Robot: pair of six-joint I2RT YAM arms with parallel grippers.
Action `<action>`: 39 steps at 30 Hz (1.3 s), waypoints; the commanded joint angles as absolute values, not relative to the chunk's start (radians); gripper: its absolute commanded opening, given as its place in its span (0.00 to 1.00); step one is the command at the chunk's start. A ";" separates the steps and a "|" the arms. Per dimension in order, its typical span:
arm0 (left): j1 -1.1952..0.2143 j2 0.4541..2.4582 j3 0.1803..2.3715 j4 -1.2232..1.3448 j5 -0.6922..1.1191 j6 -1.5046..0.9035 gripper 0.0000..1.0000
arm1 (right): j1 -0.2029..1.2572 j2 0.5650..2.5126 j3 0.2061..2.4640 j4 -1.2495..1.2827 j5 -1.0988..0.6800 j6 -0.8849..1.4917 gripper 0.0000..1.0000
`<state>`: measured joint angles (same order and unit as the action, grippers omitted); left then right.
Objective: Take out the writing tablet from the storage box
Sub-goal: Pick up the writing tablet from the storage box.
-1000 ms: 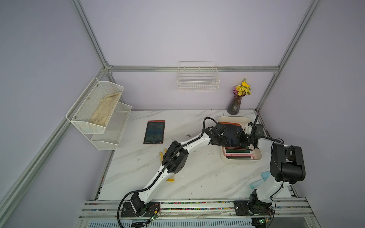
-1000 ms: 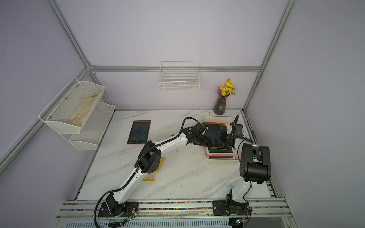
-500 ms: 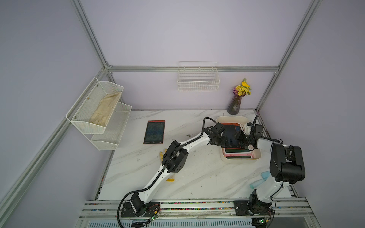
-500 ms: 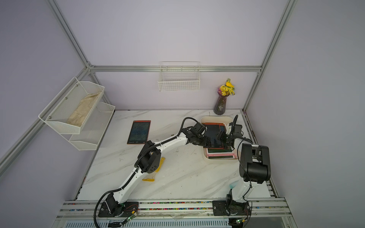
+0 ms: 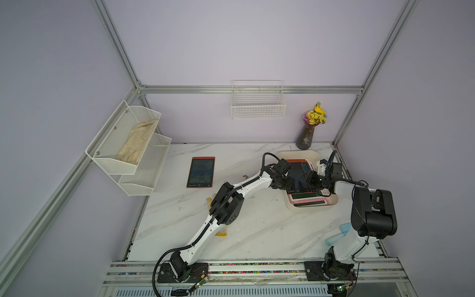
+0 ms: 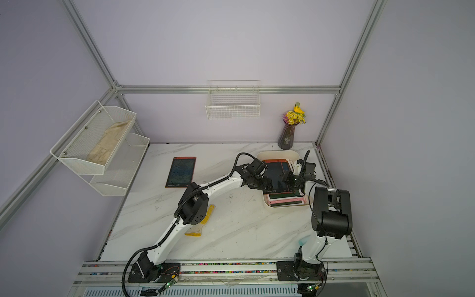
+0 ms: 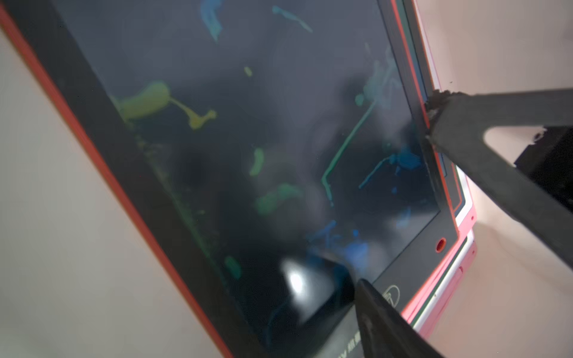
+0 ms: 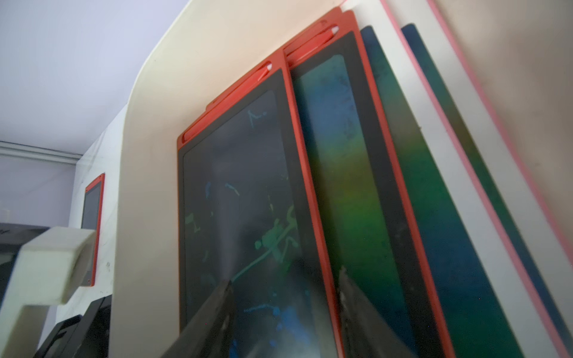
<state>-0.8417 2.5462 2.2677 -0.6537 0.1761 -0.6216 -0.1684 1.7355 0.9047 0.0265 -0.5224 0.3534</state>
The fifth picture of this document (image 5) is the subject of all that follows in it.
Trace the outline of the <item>red writing tablet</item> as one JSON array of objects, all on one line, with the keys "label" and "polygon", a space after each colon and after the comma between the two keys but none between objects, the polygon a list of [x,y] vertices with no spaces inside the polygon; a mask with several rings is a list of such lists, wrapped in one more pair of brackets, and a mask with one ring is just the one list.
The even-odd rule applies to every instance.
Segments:
[{"label": "red writing tablet", "polygon": [[211,188],[214,180],[215,157],[193,157],[187,188]]},{"label": "red writing tablet", "polygon": [[313,166],[305,159],[288,160],[291,168],[288,172],[288,177],[292,179],[293,184],[290,190],[287,190],[288,194],[307,194],[318,193],[315,186],[311,186],[307,180],[306,175],[313,170]]}]

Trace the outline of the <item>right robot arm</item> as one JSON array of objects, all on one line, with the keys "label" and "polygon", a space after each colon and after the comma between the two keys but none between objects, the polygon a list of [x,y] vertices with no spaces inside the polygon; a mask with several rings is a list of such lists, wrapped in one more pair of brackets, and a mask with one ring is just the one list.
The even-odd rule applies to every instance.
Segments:
[{"label": "right robot arm", "polygon": [[334,162],[335,156],[336,150],[333,150],[329,159],[320,163],[325,170],[322,176],[317,176],[317,184],[338,198],[352,202],[351,229],[325,254],[321,277],[327,281],[355,278],[356,258],[372,243],[394,235],[398,227],[392,193],[369,189],[364,181],[345,179],[343,166]]}]

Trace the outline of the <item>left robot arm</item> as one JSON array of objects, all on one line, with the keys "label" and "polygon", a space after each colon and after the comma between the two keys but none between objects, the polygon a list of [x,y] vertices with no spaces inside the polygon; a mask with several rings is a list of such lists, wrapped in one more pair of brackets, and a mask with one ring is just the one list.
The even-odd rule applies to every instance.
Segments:
[{"label": "left robot arm", "polygon": [[224,183],[211,202],[211,209],[205,222],[187,245],[169,249],[157,261],[152,272],[152,288],[155,296],[160,296],[157,273],[163,264],[169,264],[177,282],[187,280],[191,275],[192,265],[199,260],[209,241],[237,219],[246,196],[267,188],[283,191],[292,188],[293,178],[289,176],[290,169],[291,163],[287,160],[266,152],[262,156],[262,166],[257,174],[241,183]]}]

